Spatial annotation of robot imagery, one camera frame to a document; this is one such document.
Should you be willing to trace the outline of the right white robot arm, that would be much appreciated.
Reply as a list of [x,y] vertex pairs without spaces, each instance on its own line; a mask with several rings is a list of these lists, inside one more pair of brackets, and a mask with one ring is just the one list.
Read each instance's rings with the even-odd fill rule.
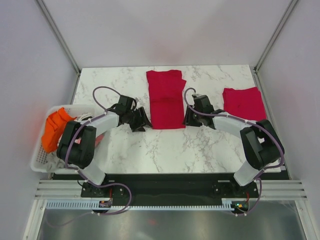
[[233,196],[242,196],[247,191],[247,185],[265,170],[278,168],[284,163],[284,147],[269,120],[247,120],[222,109],[215,110],[207,95],[194,93],[192,98],[193,105],[185,102],[184,125],[206,126],[227,132],[242,142],[245,162],[234,173],[234,181],[229,184]]

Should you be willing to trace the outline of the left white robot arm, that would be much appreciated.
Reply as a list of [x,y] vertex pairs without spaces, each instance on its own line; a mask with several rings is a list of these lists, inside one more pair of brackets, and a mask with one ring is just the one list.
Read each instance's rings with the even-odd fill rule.
[[67,169],[75,170],[91,182],[92,191],[99,197],[106,196],[110,185],[104,181],[106,174],[94,161],[96,138],[109,130],[128,124],[132,132],[152,128],[145,109],[137,108],[137,101],[121,95],[118,103],[104,110],[101,115],[83,121],[69,121],[59,141],[56,155]]

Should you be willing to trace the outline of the red t-shirt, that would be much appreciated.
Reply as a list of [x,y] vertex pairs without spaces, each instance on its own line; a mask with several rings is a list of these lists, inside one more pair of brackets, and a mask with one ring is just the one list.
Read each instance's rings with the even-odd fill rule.
[[150,119],[156,130],[184,129],[183,90],[186,81],[180,70],[146,72]]
[[222,97],[223,109],[229,114],[254,121],[267,119],[262,95],[257,87],[224,88]]

